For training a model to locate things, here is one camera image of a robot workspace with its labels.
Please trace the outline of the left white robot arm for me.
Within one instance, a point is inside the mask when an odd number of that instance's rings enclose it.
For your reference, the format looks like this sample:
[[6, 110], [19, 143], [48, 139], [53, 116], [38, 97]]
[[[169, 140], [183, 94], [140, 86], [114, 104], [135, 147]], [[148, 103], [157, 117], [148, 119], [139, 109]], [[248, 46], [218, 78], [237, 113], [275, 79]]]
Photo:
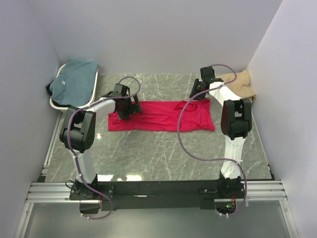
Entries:
[[72, 156], [76, 181], [88, 185], [97, 181], [90, 154], [95, 140], [96, 121], [111, 113], [117, 113], [120, 120], [128, 120], [131, 115], [141, 113], [137, 94], [130, 94], [128, 86], [117, 83], [112, 91], [91, 105], [67, 109], [59, 139]]

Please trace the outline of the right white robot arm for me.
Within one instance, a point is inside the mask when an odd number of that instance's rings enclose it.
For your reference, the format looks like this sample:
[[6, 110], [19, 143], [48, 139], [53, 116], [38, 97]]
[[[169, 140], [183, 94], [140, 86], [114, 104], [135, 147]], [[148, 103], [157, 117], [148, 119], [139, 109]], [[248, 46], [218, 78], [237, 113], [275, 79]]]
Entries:
[[251, 102], [236, 95], [221, 78], [215, 76], [213, 66], [200, 69], [201, 78], [194, 81], [190, 98], [203, 100], [206, 94], [214, 97], [222, 106], [220, 128], [225, 138], [225, 152], [220, 177], [237, 179], [242, 175], [239, 168], [242, 150], [252, 129]]

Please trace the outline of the red t shirt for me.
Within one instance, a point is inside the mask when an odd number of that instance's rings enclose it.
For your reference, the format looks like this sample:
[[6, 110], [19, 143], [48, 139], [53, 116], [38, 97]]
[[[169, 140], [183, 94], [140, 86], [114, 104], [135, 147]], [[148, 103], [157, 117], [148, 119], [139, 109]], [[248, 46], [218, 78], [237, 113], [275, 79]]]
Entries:
[[180, 113], [185, 109], [181, 124], [181, 132], [209, 130], [215, 131], [211, 119], [209, 99], [191, 101], [141, 101], [142, 113], [130, 116], [128, 120], [121, 120], [118, 113], [108, 115], [108, 131], [167, 131], [176, 132]]

